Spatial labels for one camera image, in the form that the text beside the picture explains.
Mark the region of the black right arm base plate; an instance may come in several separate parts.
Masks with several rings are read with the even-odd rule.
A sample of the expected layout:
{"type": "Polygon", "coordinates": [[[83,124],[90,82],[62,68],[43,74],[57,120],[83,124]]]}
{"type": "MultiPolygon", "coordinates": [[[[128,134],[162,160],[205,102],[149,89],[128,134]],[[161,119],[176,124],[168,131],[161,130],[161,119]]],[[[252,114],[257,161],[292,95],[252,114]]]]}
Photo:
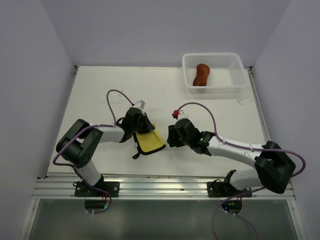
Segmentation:
{"type": "Polygon", "coordinates": [[[209,198],[228,198],[241,194],[242,197],[252,197],[251,189],[237,190],[230,183],[222,181],[207,182],[207,194],[209,198]]]}

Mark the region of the brown microfiber towel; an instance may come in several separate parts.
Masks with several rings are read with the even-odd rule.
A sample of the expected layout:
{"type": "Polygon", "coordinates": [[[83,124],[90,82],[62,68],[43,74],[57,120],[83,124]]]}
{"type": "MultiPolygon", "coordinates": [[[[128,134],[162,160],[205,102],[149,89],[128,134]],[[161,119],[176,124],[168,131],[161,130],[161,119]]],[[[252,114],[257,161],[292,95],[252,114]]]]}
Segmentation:
{"type": "Polygon", "coordinates": [[[193,80],[194,87],[206,87],[208,83],[208,77],[210,74],[210,68],[203,63],[196,66],[196,76],[193,80]]]}

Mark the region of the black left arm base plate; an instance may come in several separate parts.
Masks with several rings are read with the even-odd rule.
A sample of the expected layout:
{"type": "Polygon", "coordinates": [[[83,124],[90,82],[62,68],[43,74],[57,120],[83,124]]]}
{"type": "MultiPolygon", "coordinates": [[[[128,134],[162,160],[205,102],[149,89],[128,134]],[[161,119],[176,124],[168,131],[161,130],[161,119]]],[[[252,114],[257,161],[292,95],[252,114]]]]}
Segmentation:
{"type": "MultiPolygon", "coordinates": [[[[92,189],[82,181],[74,182],[72,185],[75,187],[75,197],[98,198],[106,196],[105,193],[92,189]]],[[[120,183],[117,181],[102,181],[98,182],[94,187],[108,192],[111,197],[117,198],[119,195],[120,183]]]]}

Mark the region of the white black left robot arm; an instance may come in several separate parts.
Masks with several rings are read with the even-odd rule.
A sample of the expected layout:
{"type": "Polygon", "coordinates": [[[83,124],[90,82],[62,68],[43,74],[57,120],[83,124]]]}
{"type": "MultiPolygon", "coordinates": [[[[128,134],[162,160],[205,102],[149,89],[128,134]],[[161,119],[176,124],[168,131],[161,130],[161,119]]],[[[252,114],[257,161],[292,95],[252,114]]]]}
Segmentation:
{"type": "Polygon", "coordinates": [[[53,164],[71,167],[83,179],[92,196],[103,193],[104,178],[95,167],[92,157],[100,143],[124,143],[135,134],[148,134],[155,130],[147,114],[138,107],[130,107],[125,116],[114,124],[91,125],[78,119],[58,141],[53,164]],[[59,157],[68,163],[57,163],[59,157]]]}

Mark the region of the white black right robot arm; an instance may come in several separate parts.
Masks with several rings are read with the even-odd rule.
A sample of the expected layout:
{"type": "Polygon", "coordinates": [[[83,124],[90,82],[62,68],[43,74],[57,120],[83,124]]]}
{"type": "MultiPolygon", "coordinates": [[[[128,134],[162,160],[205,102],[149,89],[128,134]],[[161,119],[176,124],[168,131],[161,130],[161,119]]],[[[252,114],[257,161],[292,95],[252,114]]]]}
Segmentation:
{"type": "Polygon", "coordinates": [[[200,155],[224,157],[248,165],[249,169],[231,170],[226,176],[222,189],[231,197],[251,187],[283,194],[296,169],[296,164],[275,142],[239,148],[235,141],[219,140],[214,132],[199,131],[187,118],[168,126],[167,143],[171,148],[188,146],[200,155]]]}

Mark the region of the yellow microfiber towel black trim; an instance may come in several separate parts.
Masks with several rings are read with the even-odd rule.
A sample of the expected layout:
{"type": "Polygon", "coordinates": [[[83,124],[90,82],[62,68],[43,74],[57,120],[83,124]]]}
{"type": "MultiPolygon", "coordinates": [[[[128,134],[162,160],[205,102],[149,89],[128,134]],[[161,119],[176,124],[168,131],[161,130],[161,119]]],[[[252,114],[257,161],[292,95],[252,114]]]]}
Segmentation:
{"type": "Polygon", "coordinates": [[[132,158],[137,159],[140,155],[151,155],[163,150],[166,147],[163,137],[160,135],[157,125],[152,123],[155,129],[149,133],[134,133],[133,139],[137,148],[137,154],[132,158]]]}

